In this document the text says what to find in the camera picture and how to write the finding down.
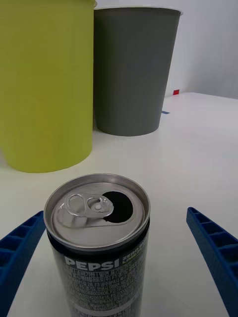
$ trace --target soda can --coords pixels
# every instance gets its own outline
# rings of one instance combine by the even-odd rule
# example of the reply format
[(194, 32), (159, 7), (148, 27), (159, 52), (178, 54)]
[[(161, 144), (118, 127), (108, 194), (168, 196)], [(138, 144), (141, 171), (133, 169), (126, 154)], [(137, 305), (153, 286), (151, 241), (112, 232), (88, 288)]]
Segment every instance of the soda can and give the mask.
[(72, 317), (138, 317), (150, 202), (132, 180), (92, 174), (60, 186), (44, 220)]

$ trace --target white wall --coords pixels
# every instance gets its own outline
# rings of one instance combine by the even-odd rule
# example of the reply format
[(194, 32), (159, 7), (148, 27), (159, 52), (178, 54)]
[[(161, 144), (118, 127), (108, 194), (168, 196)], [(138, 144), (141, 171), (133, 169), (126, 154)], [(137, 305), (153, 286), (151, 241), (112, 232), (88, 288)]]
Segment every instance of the white wall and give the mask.
[(237, 0), (98, 0), (173, 7), (180, 18), (166, 95), (175, 89), (238, 98)]

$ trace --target can lid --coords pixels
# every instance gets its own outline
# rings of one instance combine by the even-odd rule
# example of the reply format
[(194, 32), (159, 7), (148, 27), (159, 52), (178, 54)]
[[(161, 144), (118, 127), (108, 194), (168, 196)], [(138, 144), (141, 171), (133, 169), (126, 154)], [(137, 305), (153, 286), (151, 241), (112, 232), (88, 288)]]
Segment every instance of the can lid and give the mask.
[(87, 175), (58, 188), (46, 204), (44, 217), (50, 233), (66, 246), (102, 250), (139, 234), (149, 219), (149, 200), (127, 178)]

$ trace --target table surface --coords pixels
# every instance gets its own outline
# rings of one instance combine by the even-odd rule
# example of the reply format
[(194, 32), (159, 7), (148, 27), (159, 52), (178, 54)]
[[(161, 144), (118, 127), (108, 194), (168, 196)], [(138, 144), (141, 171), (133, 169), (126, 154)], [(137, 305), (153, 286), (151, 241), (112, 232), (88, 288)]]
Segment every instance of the table surface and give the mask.
[[(226, 317), (219, 292), (186, 224), (193, 206), (238, 237), (238, 100), (185, 93), (165, 99), (160, 128), (140, 137), (94, 131), (82, 163), (27, 174), (0, 158), (0, 238), (44, 208), (64, 182), (114, 173), (139, 183), (151, 200), (142, 317)], [(69, 317), (44, 233), (8, 314)]]

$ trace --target cup rim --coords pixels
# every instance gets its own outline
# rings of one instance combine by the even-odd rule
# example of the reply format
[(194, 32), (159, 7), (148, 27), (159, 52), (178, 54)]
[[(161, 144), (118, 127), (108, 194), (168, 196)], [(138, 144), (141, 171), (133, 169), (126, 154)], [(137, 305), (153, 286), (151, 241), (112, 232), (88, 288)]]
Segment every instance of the cup rim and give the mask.
[(142, 4), (142, 5), (106, 5), (103, 7), (95, 7), (94, 10), (105, 10), (105, 9), (119, 9), (119, 8), (156, 8), (156, 9), (169, 9), (180, 12), (180, 16), (183, 15), (183, 11), (169, 7), (169, 6), (160, 6), (160, 5), (150, 5), (150, 4)]

